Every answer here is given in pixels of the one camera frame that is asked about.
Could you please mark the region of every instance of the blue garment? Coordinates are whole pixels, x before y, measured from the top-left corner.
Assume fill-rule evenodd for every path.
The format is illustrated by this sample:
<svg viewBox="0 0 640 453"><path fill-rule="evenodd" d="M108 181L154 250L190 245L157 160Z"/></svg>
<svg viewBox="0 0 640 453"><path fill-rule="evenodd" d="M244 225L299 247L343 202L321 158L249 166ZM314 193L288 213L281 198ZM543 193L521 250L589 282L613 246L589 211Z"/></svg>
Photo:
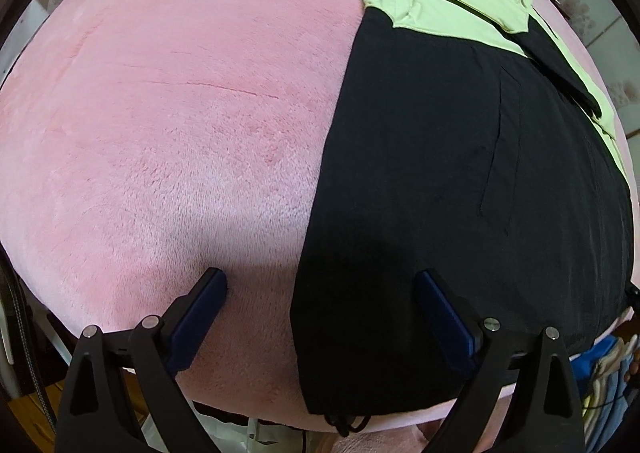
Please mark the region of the blue garment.
<svg viewBox="0 0 640 453"><path fill-rule="evenodd" d="M574 370L575 380L578 382L578 391L581 399L584 399L587 395L594 365L601 357L609 353L615 343L615 337L607 336L600 343L591 347L590 350L571 361L571 368Z"/></svg>
<svg viewBox="0 0 640 453"><path fill-rule="evenodd" d="M620 371L618 372L619 381L618 381L618 388L616 390L616 400L613 403L613 407L611 408L611 412L609 414L609 418L607 419L607 423L605 424L604 429L602 430L602 434L600 435L600 438L596 442L594 451L599 451L607 443L607 440L609 440L612 437L612 435L616 432L616 430L618 429L618 426L620 426L620 423L622 422L622 418L625 415L626 409L628 408L626 399L623 396L626 388L624 376L625 376L626 370L629 369L629 365L631 364L631 359L632 359L632 356L626 356L620 364Z"/></svg>
<svg viewBox="0 0 640 453"><path fill-rule="evenodd" d="M611 408L614 405L616 392L618 391L618 383L620 381L620 372L621 370L618 370L617 372L611 373L611 375L607 377L607 389L605 392L604 400L602 401L602 405L601 405L602 410L600 411L600 415L598 416L598 420L596 421L596 424L593 427L591 434L585 437L585 441L587 444L585 451L587 453L593 453L594 451L597 451L595 449L595 446L598 442L598 439L600 439L600 436L602 435L604 426L606 425L607 420L609 419Z"/></svg>

